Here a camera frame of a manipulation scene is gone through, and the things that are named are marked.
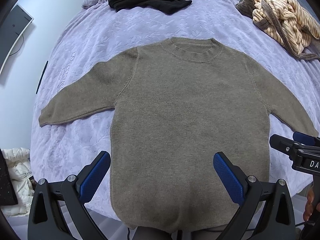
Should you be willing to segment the person right hand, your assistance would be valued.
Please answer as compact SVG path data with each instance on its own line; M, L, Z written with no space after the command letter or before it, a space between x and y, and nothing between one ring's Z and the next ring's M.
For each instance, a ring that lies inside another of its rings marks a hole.
M303 219L304 221L308 221L310 216L312 215L313 213L313 200L314 200L314 192L313 192L313 187L310 188L310 190L308 191L308 194L307 194L307 202L306 202L306 205L305 205L305 210L304 210L304 213L303 213Z

